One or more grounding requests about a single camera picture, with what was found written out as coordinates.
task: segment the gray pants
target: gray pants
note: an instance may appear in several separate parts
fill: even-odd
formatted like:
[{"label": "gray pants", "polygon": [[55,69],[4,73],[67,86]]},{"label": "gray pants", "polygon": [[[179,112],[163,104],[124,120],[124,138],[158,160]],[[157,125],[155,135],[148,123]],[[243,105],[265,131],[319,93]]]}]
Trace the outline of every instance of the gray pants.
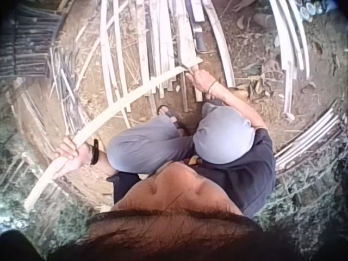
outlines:
[{"label": "gray pants", "polygon": [[107,148],[111,166],[130,173],[154,173],[168,161],[199,155],[213,164],[230,163],[250,150],[254,129],[233,108],[205,103],[203,120],[193,136],[179,137],[166,115],[113,137]]}]

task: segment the dirt ground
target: dirt ground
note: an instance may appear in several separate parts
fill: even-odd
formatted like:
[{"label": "dirt ground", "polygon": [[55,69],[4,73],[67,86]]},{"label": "dirt ground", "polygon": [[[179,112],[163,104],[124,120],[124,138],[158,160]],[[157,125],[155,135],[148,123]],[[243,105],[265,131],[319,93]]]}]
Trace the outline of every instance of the dirt ground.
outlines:
[{"label": "dirt ground", "polygon": [[[217,14],[225,9],[229,0],[214,0],[214,6]],[[238,1],[232,3],[220,18],[223,31],[228,43],[229,53],[233,62],[234,76],[236,85],[250,83],[249,77],[260,75],[260,68],[269,60],[277,60],[280,54],[280,48],[275,47],[275,32],[268,32],[257,25],[252,17],[255,13],[271,13],[267,1],[257,2],[250,7],[241,10],[238,13],[232,11],[232,7]],[[244,16],[244,29],[237,26],[237,20]],[[91,20],[85,33],[76,43],[78,55],[76,60],[76,72],[82,68],[84,61],[90,52],[94,41],[99,37],[100,29],[100,10],[96,8],[94,1],[76,0],[65,22],[63,32],[60,36],[59,46],[65,47],[71,45],[80,28]],[[346,100],[347,89],[347,56],[344,52],[347,48],[346,23],[338,13],[322,15],[316,17],[312,23],[304,24],[310,57],[311,79],[305,79],[304,72],[298,72],[297,80],[293,86],[292,113],[295,120],[290,122],[282,115],[283,99],[279,96],[284,94],[285,75],[281,73],[269,73],[266,75],[266,84],[263,92],[256,94],[252,88],[249,92],[248,102],[257,109],[266,121],[271,138],[274,142],[274,151],[279,150],[291,138],[298,135],[306,126],[315,122],[330,104],[335,100]],[[221,82],[224,82],[222,65],[218,49],[215,43],[214,35],[208,22],[203,25],[204,42],[206,43],[207,53],[201,54],[204,60],[201,68],[209,71]],[[115,71],[118,69],[115,36],[113,29],[109,29],[111,52]],[[136,42],[136,31],[132,21],[131,11],[126,8],[121,14],[121,34],[123,44],[123,57],[126,65],[126,77],[128,90],[135,89],[141,84],[138,57],[138,46]],[[315,84],[315,89],[304,88],[308,82]],[[63,118],[60,111],[60,105],[56,95],[48,99],[47,83],[33,83],[29,88],[30,94],[39,107],[45,119],[46,132],[52,146],[57,146],[64,135]],[[271,94],[270,97],[264,95],[264,91]],[[83,108],[91,119],[100,114],[106,107],[107,101],[104,89],[104,80],[101,67],[100,48],[92,58],[92,61],[86,71],[85,78],[79,89],[79,95]],[[18,102],[17,109],[22,111],[21,102]],[[191,132],[194,132],[201,119],[201,103],[195,102],[194,91],[188,85],[188,105],[189,112],[183,112],[181,93],[166,92],[165,99],[160,100],[156,95],[156,104],[168,104],[179,115],[180,120],[185,123]],[[128,113],[129,120],[133,126],[146,122],[152,118],[150,106],[147,97],[142,97],[131,104],[132,112]],[[50,161],[48,153],[44,152],[35,126],[29,117],[21,117],[22,128],[30,137],[33,145],[38,151],[46,155],[42,163],[47,165]],[[117,114],[102,128],[99,129],[96,136],[101,139],[103,149],[107,146],[110,139],[117,133],[126,129],[126,125],[121,114]],[[95,207],[102,204],[112,204],[112,186],[105,181],[104,174],[93,170],[92,168],[83,169],[79,173],[70,173],[62,178],[60,183],[65,184],[65,189],[82,197],[83,200],[91,203]]]}]

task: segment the forearm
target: forearm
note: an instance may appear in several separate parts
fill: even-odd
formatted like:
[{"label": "forearm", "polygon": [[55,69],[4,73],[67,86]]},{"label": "forearm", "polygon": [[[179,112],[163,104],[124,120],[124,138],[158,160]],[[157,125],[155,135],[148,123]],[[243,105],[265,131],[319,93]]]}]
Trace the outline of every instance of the forearm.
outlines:
[{"label": "forearm", "polygon": [[[92,149],[90,146],[90,151],[89,151],[89,159],[86,161],[84,164],[85,165],[90,165],[92,160]],[[94,165],[95,168],[98,170],[104,172],[108,176],[114,175],[117,171],[110,165],[108,161],[107,154],[103,151],[99,150],[99,159],[98,162]]]},{"label": "forearm", "polygon": [[233,107],[237,111],[239,111],[244,117],[250,120],[251,126],[255,129],[257,128],[266,128],[266,123],[262,119],[262,117],[257,113],[255,109],[253,109],[246,102],[238,98],[236,95],[233,95],[227,88],[223,85],[218,84],[212,93],[218,99],[222,100],[228,106]]}]

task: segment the black wristband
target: black wristband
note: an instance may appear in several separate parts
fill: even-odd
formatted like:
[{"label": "black wristband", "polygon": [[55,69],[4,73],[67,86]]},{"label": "black wristband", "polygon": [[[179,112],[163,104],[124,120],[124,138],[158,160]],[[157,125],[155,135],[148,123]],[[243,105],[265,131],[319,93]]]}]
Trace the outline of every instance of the black wristband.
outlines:
[{"label": "black wristband", "polygon": [[94,145],[92,147],[91,165],[96,165],[98,160],[99,160],[99,142],[97,139],[94,139]]},{"label": "black wristband", "polygon": [[207,94],[212,94],[212,91],[213,91],[213,86],[215,85],[215,83],[217,83],[218,81],[215,80],[213,81],[213,83],[209,86],[208,88],[208,91],[207,91]]}]

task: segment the hand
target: hand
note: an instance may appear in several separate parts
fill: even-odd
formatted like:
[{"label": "hand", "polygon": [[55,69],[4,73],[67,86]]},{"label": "hand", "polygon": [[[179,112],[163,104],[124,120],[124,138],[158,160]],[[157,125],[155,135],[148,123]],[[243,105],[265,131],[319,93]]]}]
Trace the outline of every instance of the hand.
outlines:
[{"label": "hand", "polygon": [[[209,87],[216,81],[216,79],[206,70],[197,70],[194,75],[189,73],[185,74],[186,77],[192,82],[194,87],[196,87],[201,92],[208,92]],[[220,83],[212,88],[212,95],[218,99],[223,99],[224,91],[226,88]]]},{"label": "hand", "polygon": [[55,159],[65,157],[67,163],[53,175],[53,178],[61,177],[71,171],[77,170],[83,165],[91,163],[92,151],[87,143],[84,143],[79,149],[70,137],[63,138],[63,142],[55,150]]},{"label": "hand", "polygon": [[201,92],[207,92],[209,87],[216,81],[215,78],[206,70],[196,70],[194,75],[189,73],[185,74],[186,77],[192,82]]}]

